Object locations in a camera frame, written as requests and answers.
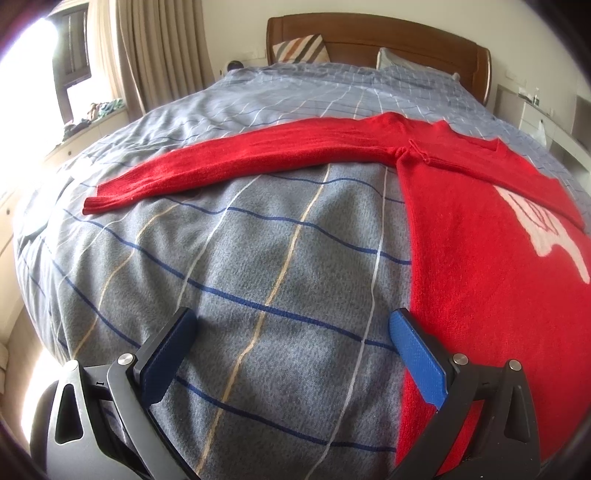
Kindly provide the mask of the grey plaid bed duvet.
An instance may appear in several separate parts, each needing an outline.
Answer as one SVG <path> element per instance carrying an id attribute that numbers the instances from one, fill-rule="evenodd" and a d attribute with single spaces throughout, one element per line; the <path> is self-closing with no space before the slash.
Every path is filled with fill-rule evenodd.
<path id="1" fill-rule="evenodd" d="M 411 291 L 396 173 L 332 164 L 101 215 L 82 206 L 99 183 L 193 143 L 389 111 L 502 140 L 589 215 L 589 195 L 556 159 L 446 75 L 242 69 L 95 142 L 20 203 L 16 271 L 44 345 L 64 361 L 109 363 L 190 307 L 197 341 L 152 412 L 200 477 L 386 478 L 404 381 L 388 317 Z"/>

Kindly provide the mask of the white plastic bag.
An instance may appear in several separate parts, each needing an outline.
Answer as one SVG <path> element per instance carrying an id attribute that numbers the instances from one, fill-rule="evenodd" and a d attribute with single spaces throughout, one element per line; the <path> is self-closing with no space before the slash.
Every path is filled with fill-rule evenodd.
<path id="1" fill-rule="evenodd" d="M 543 120 L 538 121 L 538 126 L 536 127 L 532 137 L 543 147 L 548 147 L 548 140 L 546 134 L 545 123 Z"/>

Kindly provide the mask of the small clutter on windowsill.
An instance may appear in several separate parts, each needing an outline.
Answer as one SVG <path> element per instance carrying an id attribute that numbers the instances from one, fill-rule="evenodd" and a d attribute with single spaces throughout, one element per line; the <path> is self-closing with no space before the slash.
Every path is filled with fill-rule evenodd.
<path id="1" fill-rule="evenodd" d="M 68 140 L 76 133 L 88 128 L 92 123 L 101 120 L 124 107 L 125 102 L 122 98 L 101 103 L 92 103 L 90 110 L 86 113 L 85 117 L 82 117 L 77 122 L 70 121 L 64 125 L 62 140 Z"/>

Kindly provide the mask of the white bedside shelf unit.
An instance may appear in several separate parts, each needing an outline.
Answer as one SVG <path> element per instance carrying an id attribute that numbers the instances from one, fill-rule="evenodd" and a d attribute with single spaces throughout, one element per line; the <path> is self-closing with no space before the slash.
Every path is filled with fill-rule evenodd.
<path id="1" fill-rule="evenodd" d="M 497 87 L 494 114 L 530 137 L 538 121 L 543 120 L 548 140 L 544 149 L 563 164 L 584 191 L 590 192 L 590 152 L 548 114 L 502 85 Z"/>

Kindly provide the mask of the dark framed window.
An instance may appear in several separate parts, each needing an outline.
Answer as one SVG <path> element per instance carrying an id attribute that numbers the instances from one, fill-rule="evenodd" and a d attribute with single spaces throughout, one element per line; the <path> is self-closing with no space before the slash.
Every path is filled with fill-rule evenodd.
<path id="1" fill-rule="evenodd" d="M 87 51 L 88 2 L 62 5 L 49 16 L 56 28 L 57 45 L 52 65 L 57 103 L 64 123 L 73 120 L 67 90 L 91 77 Z"/>

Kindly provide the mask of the beige pleated curtain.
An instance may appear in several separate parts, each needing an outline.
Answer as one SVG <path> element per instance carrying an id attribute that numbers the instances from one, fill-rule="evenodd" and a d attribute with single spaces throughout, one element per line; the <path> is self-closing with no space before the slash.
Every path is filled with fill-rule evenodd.
<path id="1" fill-rule="evenodd" d="M 87 27 L 91 75 L 131 121 L 214 81 L 200 1 L 91 1 Z"/>

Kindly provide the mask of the round black bedside speaker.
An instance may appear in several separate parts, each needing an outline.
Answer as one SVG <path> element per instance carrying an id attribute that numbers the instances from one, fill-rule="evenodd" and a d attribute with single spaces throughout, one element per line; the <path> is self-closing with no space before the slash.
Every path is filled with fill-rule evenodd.
<path id="1" fill-rule="evenodd" d="M 231 60 L 228 62 L 228 65 L 226 65 L 226 71 L 228 71 L 228 72 L 235 71 L 238 69 L 243 69 L 244 67 L 245 67 L 245 64 L 243 64 L 242 61 Z"/>

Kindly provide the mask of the grey bed pillow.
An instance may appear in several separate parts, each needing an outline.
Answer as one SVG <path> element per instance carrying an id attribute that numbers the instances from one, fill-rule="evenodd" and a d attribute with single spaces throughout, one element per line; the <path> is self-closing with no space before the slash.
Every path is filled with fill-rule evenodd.
<path id="1" fill-rule="evenodd" d="M 397 54 L 394 54 L 394 52 L 392 50 L 390 50 L 386 47 L 381 47 L 379 49 L 379 52 L 377 55 L 377 65 L 376 65 L 377 70 L 384 70 L 384 69 L 391 67 L 391 66 L 404 67 L 404 68 L 414 71 L 414 72 L 423 72 L 423 73 L 428 72 L 431 74 L 443 75 L 443 76 L 453 79 L 456 82 L 459 82 L 461 80 L 461 75 L 458 72 L 454 72 L 454 73 L 450 74 L 450 73 L 438 70 L 433 67 L 429 67 L 429 66 L 425 66 L 425 65 L 422 65 L 419 63 L 415 63 L 415 62 L 407 60 Z"/>

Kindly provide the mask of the striped throw pillow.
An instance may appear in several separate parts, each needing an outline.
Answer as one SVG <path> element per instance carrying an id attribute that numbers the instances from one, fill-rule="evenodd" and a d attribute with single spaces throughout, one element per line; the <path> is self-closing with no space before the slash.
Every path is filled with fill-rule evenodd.
<path id="1" fill-rule="evenodd" d="M 296 39 L 284 40 L 273 45 L 274 63 L 322 64 L 331 62 L 321 34 L 311 34 Z"/>

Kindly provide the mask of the brown wooden headboard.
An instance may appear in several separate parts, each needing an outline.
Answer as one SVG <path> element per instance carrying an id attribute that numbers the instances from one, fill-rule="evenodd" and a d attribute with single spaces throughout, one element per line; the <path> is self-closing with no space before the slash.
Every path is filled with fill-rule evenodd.
<path id="1" fill-rule="evenodd" d="M 481 104 L 488 102 L 492 84 L 490 51 L 453 33 L 398 18 L 362 13 L 301 13 L 271 17 L 266 24 L 267 62 L 276 62 L 273 45 L 320 34 L 329 58 L 359 67 L 376 64 L 378 52 L 388 48 L 398 56 L 458 73 L 462 86 Z"/>

